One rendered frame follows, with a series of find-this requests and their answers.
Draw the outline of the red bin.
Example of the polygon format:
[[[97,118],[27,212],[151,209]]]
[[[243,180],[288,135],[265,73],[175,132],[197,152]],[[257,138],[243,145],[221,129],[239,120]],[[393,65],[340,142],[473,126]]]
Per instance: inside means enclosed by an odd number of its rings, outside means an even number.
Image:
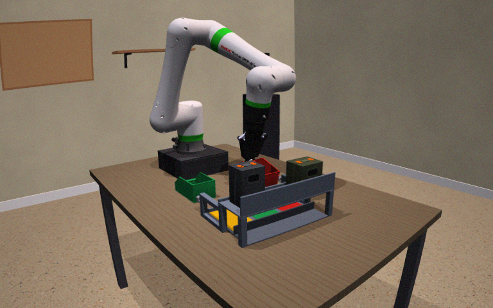
[[[257,162],[265,166],[265,187],[276,185],[279,179],[280,171],[276,169],[273,165],[271,165],[264,158],[256,159],[254,160],[254,162]]]

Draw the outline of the green bin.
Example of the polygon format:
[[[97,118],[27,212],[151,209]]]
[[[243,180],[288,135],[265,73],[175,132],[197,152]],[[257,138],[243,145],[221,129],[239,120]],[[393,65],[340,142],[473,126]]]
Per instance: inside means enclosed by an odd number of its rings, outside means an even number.
[[[178,177],[175,182],[175,190],[193,203],[197,203],[196,197],[200,193],[206,193],[212,198],[216,197],[215,179],[203,173],[199,173],[194,179],[190,180]]]

